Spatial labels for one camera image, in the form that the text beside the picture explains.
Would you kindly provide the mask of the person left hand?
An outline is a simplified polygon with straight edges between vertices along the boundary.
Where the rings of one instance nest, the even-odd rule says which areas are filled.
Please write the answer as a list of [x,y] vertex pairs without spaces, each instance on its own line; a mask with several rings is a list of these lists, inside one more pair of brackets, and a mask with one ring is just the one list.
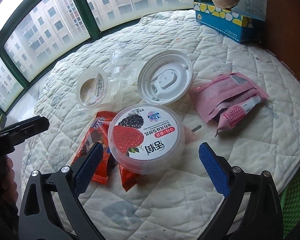
[[1,197],[8,204],[16,204],[18,200],[17,183],[14,181],[15,172],[13,170],[13,161],[11,158],[6,159],[7,173],[2,179]]

